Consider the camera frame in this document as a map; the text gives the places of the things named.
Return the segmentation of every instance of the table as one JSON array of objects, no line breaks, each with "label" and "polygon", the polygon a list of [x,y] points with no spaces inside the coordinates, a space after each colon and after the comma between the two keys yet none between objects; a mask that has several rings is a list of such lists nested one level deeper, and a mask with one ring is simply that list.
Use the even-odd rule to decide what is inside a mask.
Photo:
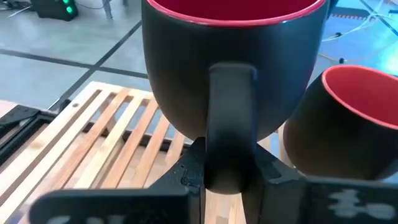
[{"label": "table", "polygon": [[[114,114],[123,103],[128,106],[116,120]],[[0,101],[0,115],[15,106]],[[144,113],[124,138],[140,106],[145,106]],[[157,110],[151,92],[91,82],[0,167],[0,223],[28,223],[29,206],[52,190],[150,186],[188,147],[185,136],[178,131],[172,139],[165,139],[170,123],[163,115],[149,142],[142,144]],[[84,133],[96,113],[101,115]],[[270,148],[269,139],[259,144]],[[244,223],[239,195],[207,192],[206,196],[205,223]]]}]

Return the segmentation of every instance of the black device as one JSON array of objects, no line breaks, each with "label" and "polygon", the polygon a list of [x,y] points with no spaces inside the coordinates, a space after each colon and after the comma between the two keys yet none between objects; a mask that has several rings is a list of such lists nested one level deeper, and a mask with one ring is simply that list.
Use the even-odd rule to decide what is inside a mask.
[{"label": "black device", "polygon": [[[33,204],[30,223],[202,224],[205,154],[205,138],[196,139],[149,189],[51,192]],[[398,222],[398,186],[304,177],[259,145],[242,199],[247,224]]]},{"label": "black device", "polygon": [[31,0],[40,18],[71,21],[78,15],[74,0]]}]

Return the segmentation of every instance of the concrete floor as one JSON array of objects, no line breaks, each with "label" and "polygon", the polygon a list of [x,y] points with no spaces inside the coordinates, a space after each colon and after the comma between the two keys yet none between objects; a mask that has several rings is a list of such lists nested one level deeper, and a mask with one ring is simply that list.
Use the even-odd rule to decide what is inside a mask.
[{"label": "concrete floor", "polygon": [[[91,7],[102,5],[100,0],[76,1]],[[107,19],[102,9],[81,6],[78,6],[80,16],[70,22],[40,19],[34,12],[8,18],[13,12],[1,11],[0,99],[48,108],[59,98],[72,99],[92,80],[150,90],[148,80],[138,78],[146,76],[139,24],[141,3],[140,0],[128,1],[129,7],[124,7],[122,0],[111,1],[113,20]],[[391,9],[398,9],[388,1],[385,0],[378,13],[387,14]],[[378,2],[340,0],[338,6],[370,11]],[[398,40],[398,22],[386,21],[388,24],[378,19],[367,29],[323,42],[320,53],[398,75],[398,43],[373,54]],[[336,32],[346,32],[362,22],[331,17],[326,22],[324,38]],[[336,64],[318,57],[310,81]],[[74,91],[76,82],[82,86]],[[272,145],[275,144],[277,140],[273,136]]]}]

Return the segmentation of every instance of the mug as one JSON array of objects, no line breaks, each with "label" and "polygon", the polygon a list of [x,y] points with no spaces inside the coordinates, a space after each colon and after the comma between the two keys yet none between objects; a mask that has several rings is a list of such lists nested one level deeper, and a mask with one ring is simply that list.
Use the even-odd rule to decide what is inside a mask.
[{"label": "mug", "polygon": [[287,120],[287,155],[304,174],[377,180],[398,168],[398,78],[357,65],[325,70]]},{"label": "mug", "polygon": [[328,3],[143,0],[152,91],[178,131],[206,136],[206,188],[245,188],[256,141],[291,115],[305,91]]}]

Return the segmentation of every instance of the wooden slat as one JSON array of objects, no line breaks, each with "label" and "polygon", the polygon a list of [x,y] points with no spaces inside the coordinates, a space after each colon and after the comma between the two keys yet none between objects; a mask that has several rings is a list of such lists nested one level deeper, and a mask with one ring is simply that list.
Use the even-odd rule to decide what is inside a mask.
[{"label": "wooden slat", "polygon": [[159,151],[156,154],[154,165],[150,169],[149,175],[147,180],[145,181],[144,188],[150,187],[156,180],[159,180],[160,177],[164,174],[164,167],[165,167],[165,158],[166,153]]},{"label": "wooden slat", "polygon": [[175,131],[174,139],[167,151],[165,158],[166,166],[164,172],[167,172],[180,158],[182,148],[184,146],[185,136],[179,131]]},{"label": "wooden slat", "polygon": [[228,218],[229,218],[229,208],[231,205],[231,199],[232,199],[232,195],[218,195],[218,201],[219,201],[219,205],[218,205],[218,220],[220,218],[224,218],[227,222],[225,222],[226,224],[228,224]]},{"label": "wooden slat", "polygon": [[[91,82],[91,84],[94,85],[95,88],[99,90],[108,90],[113,93],[119,93],[124,88],[121,86],[112,85],[108,83],[101,83],[101,82]],[[154,97],[154,94],[149,91],[130,89],[129,96],[131,97],[142,96],[143,99],[145,100],[151,100]]]},{"label": "wooden slat", "polygon": [[29,196],[110,94],[111,93],[108,91],[102,91],[93,100],[81,116],[76,119],[60,140],[54,145],[52,150],[45,155],[45,157],[34,167],[32,172],[24,179],[24,181],[22,181],[3,205],[0,206],[0,223],[5,223],[12,213]]},{"label": "wooden slat", "polygon": [[28,211],[29,207],[36,201],[43,193],[46,193],[48,185],[53,181],[57,172],[62,168],[67,159],[71,156],[71,154],[75,151],[76,147],[83,142],[84,134],[78,135],[78,137],[74,140],[74,142],[68,147],[68,149],[63,153],[62,157],[58,160],[58,162],[51,168],[48,174],[43,178],[40,184],[34,189],[34,191],[28,196],[25,202],[19,208],[20,212],[24,212],[25,215],[21,218],[18,224],[29,224],[28,221]]},{"label": "wooden slat", "polygon": [[47,191],[62,189],[70,180],[72,174],[76,171],[77,167],[81,164],[82,160],[87,155],[88,151],[93,146],[94,142],[98,139],[104,131],[106,124],[113,118],[119,107],[123,104],[127,97],[129,90],[124,89],[115,96],[113,101],[104,110],[93,127],[85,135],[84,141],[76,148],[70,158],[62,166],[60,171],[56,174],[53,182],[49,185]]},{"label": "wooden slat", "polygon": [[76,171],[72,174],[70,177],[70,180],[65,184],[63,187],[64,189],[72,189],[75,184],[79,181],[81,174],[83,171],[86,169],[88,164],[91,162],[91,160],[94,158],[96,152],[98,149],[102,146],[104,143],[105,138],[104,137],[99,137],[95,142],[94,145],[91,147],[91,149],[88,151],[87,155],[85,158],[80,162],[80,165],[77,167]]},{"label": "wooden slat", "polygon": [[232,196],[228,224],[243,224],[245,222],[241,194]]},{"label": "wooden slat", "polygon": [[167,121],[166,117],[162,115],[154,134],[150,138],[147,148],[137,165],[136,173],[131,184],[133,188],[143,188],[145,181],[148,178],[150,168],[154,164],[156,154],[159,151],[163,138],[169,128],[169,124],[170,123]]},{"label": "wooden slat", "polygon": [[[129,91],[130,91],[130,90],[129,90],[128,88],[124,88],[124,89],[122,89],[122,90],[120,91],[120,93],[118,93],[118,94],[121,94],[122,92],[126,92],[126,97],[125,97],[125,99],[124,99],[124,102],[128,102],[128,101],[129,101],[129,100],[127,99],[127,96],[128,96],[128,94],[129,94]],[[107,109],[107,107],[110,105],[111,100],[108,100],[108,102],[106,102],[104,105],[102,105],[102,106],[99,108],[99,110],[101,111],[101,114],[103,114],[103,113],[105,112],[105,110]],[[106,129],[108,130],[108,132],[111,131],[111,130],[113,129],[113,127],[114,127],[115,124],[116,124],[116,119],[115,119],[115,117],[113,116],[112,118],[109,119],[108,123],[106,124]],[[123,142],[122,139],[120,139],[119,142],[118,142],[118,144],[123,144],[123,143],[124,143],[124,142]]]},{"label": "wooden slat", "polygon": [[115,145],[118,143],[121,138],[124,130],[127,128],[130,120],[136,113],[138,107],[140,106],[142,101],[141,95],[136,95],[132,101],[127,106],[126,110],[119,118],[118,122],[115,124],[112,131],[109,133],[108,137],[104,141],[103,145],[100,149],[98,149],[94,158],[88,164],[86,169],[83,171],[79,181],[76,183],[74,188],[76,189],[87,189],[90,188],[93,181],[96,179],[98,172],[103,167],[107,158],[111,154],[111,151],[115,148]]},{"label": "wooden slat", "polygon": [[124,174],[121,177],[120,183],[117,186],[118,189],[130,189],[131,188],[132,178],[134,177],[134,174],[136,173],[136,167],[137,167],[142,155],[144,154],[144,151],[145,151],[145,147],[143,147],[143,146],[137,147],[137,149],[134,152],[134,155],[131,157],[129,164],[125,168]]},{"label": "wooden slat", "polygon": [[0,173],[0,205],[86,109],[98,90],[88,85],[49,126]]},{"label": "wooden slat", "polygon": [[111,154],[108,156],[108,158],[105,160],[104,164],[102,165],[102,168],[98,171],[96,178],[91,184],[91,188],[96,189],[100,187],[105,177],[107,176],[112,164],[114,164],[116,158],[118,157],[119,152],[123,146],[124,146],[124,141],[123,139],[120,138],[115,144],[114,149],[111,151]]},{"label": "wooden slat", "polygon": [[219,206],[219,195],[207,190],[205,224],[216,224]]},{"label": "wooden slat", "polygon": [[145,130],[147,129],[150,121],[152,120],[152,117],[156,112],[156,109],[157,103],[153,98],[147,105],[147,108],[145,109],[144,114],[141,116],[136,128],[130,134],[124,147],[121,149],[118,158],[116,159],[107,177],[102,183],[101,188],[113,189],[118,186],[127,165],[129,164],[134,152],[139,145],[139,142],[145,134]]}]

